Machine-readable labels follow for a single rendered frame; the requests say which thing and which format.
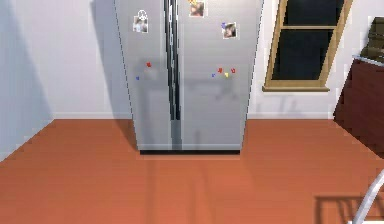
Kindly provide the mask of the silver two-door fridge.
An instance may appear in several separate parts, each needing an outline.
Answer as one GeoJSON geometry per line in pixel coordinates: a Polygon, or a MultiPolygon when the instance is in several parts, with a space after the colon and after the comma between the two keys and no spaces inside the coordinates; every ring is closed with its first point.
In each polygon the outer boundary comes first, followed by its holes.
{"type": "Polygon", "coordinates": [[[189,15],[190,1],[177,0],[180,120],[170,120],[164,0],[114,0],[143,154],[236,153],[243,145],[264,0],[199,0],[203,17],[189,15]],[[133,31],[139,10],[147,13],[147,33],[133,31]],[[223,38],[223,23],[236,23],[236,38],[223,38]]]}

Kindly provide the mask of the photo with blue magnet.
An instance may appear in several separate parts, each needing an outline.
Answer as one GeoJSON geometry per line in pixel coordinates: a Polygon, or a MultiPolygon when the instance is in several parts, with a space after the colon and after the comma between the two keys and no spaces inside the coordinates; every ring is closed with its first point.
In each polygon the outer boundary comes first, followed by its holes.
{"type": "Polygon", "coordinates": [[[222,34],[224,39],[231,39],[237,37],[236,23],[223,23],[222,34]]]}

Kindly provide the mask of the photo with white clip magnet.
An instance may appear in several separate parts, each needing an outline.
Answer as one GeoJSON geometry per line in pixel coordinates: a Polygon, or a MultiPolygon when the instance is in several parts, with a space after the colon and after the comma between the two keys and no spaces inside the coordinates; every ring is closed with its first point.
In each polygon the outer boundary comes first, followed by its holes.
{"type": "Polygon", "coordinates": [[[138,33],[148,32],[148,16],[145,10],[139,10],[133,18],[133,31],[138,33]]]}

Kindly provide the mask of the photo with yellow magnet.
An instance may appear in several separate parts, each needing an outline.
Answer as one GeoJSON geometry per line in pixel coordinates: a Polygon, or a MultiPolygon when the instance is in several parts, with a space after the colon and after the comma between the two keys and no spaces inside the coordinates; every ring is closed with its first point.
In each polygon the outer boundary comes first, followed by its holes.
{"type": "Polygon", "coordinates": [[[203,17],[205,9],[205,2],[199,0],[190,1],[190,13],[191,17],[203,17]]]}

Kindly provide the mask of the wooden framed window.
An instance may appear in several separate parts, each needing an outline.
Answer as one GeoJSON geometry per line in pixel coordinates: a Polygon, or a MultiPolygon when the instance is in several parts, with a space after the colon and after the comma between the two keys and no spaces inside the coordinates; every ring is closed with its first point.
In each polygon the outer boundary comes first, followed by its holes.
{"type": "Polygon", "coordinates": [[[353,0],[279,0],[264,92],[327,92],[353,0]]]}

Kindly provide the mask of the dark red kitchen cabinet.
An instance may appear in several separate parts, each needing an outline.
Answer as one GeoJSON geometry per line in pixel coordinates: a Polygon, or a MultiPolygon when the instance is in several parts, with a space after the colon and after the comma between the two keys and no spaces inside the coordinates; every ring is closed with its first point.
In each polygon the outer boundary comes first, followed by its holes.
{"type": "Polygon", "coordinates": [[[384,17],[375,17],[368,41],[353,62],[334,121],[384,159],[384,17]]]}

